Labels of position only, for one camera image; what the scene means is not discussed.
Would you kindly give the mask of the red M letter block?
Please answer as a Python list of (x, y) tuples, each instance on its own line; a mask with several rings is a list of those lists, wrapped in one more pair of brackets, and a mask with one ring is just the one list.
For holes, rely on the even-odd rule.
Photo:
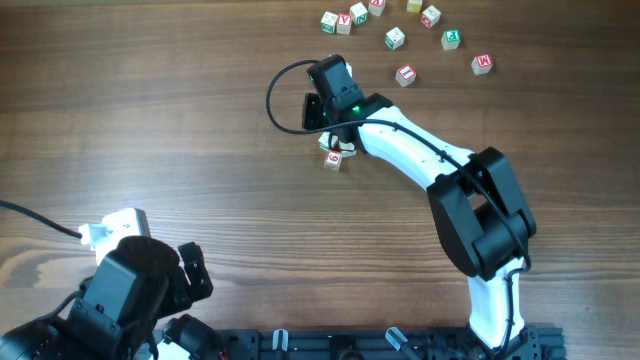
[(471, 68), (475, 75), (482, 75), (489, 73), (493, 65), (494, 61), (490, 54), (480, 54), (473, 58)]

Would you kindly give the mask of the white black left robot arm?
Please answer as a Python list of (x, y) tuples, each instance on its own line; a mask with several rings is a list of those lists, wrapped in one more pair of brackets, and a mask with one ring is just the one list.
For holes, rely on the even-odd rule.
[(4, 359), (132, 359), (140, 348), (159, 358), (157, 322), (168, 318), (163, 339), (191, 359), (223, 359), (219, 334), (186, 310), (211, 296), (213, 285), (201, 248), (176, 249), (147, 236), (123, 238), (101, 260), (95, 274), (57, 310), (1, 338)]

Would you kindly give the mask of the yellow wooden block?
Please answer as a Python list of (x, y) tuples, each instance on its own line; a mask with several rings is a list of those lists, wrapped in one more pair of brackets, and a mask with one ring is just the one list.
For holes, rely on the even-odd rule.
[(408, 0), (406, 9), (409, 13), (417, 14), (421, 11), (422, 4), (422, 0)]

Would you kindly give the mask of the red I letter block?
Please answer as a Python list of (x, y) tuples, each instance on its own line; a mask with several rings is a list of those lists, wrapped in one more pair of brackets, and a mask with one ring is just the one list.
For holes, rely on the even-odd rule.
[(410, 64), (405, 64), (396, 71), (395, 80), (401, 87), (407, 87), (416, 79), (416, 71)]

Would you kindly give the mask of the green-sided pattern block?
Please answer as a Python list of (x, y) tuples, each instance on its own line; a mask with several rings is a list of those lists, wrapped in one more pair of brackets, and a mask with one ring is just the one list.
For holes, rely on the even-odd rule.
[(405, 40), (405, 35), (400, 30), (399, 27), (395, 27), (395, 28), (389, 30), (385, 34), (385, 44), (387, 45), (387, 47), (391, 51), (394, 51), (397, 48), (399, 48), (400, 46), (402, 46), (403, 43), (404, 43), (404, 40)]

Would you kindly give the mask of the green E letter block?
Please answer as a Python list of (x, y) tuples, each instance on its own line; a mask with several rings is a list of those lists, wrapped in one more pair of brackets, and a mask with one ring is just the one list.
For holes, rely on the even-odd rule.
[(441, 44), (444, 50), (454, 50), (461, 43), (460, 32), (457, 29), (445, 30), (441, 38)]

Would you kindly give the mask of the red D letter block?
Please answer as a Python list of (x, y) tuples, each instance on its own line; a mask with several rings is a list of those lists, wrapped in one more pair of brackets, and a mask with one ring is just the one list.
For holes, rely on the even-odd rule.
[(430, 5), (421, 13), (421, 23), (426, 28), (433, 28), (441, 18), (441, 11), (434, 5)]

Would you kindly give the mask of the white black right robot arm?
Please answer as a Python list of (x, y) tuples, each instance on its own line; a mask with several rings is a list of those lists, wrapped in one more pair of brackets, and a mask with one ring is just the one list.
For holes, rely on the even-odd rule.
[(471, 330), (493, 358), (511, 355), (524, 328), (518, 281), (531, 268), (536, 224), (506, 157), (450, 145), (389, 99), (365, 96), (339, 55), (312, 61), (307, 73), (316, 91), (305, 101), (304, 129), (333, 131), (426, 191), (441, 246), (469, 280)]

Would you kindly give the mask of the red X letter block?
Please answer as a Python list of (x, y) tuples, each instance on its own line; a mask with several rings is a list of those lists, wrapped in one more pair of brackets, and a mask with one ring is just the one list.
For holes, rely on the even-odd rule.
[(368, 11), (374, 16), (381, 16), (386, 6), (386, 0), (369, 0)]

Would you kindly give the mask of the red 6 number block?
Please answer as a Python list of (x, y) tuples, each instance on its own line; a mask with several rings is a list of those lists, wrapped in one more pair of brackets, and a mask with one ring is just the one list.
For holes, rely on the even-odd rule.
[(339, 171), (343, 155), (339, 151), (329, 150), (326, 152), (324, 167), (333, 171)]

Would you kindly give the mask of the green N letter block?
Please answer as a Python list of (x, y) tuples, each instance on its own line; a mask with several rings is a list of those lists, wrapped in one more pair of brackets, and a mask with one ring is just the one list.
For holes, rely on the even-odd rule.
[(358, 2), (350, 7), (350, 15), (356, 26), (360, 26), (368, 20), (368, 10), (362, 2)]

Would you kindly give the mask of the green-sided bird block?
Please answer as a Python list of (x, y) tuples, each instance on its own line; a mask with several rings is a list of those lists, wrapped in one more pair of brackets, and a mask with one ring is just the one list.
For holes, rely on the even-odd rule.
[(318, 139), (319, 147), (323, 151), (329, 151), (332, 149), (333, 145), (332, 134), (330, 132), (323, 132), (320, 138)]

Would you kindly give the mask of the red V letter block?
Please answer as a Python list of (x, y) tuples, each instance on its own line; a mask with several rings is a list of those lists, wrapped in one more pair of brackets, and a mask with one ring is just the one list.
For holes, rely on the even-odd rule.
[(352, 16), (346, 13), (340, 13), (337, 18), (336, 33), (341, 35), (349, 35), (352, 27)]

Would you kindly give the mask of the blue-sided snail block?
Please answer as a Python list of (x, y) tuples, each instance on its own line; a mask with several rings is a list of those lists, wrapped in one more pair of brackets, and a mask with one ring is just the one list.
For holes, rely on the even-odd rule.
[(339, 142), (338, 145), (343, 157), (352, 157), (357, 154), (357, 149), (353, 143)]

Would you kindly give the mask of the green Z letter block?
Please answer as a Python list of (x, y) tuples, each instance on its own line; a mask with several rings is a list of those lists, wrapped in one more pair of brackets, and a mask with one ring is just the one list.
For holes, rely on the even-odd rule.
[(334, 34), (336, 31), (338, 15), (326, 11), (321, 19), (321, 30), (325, 33)]

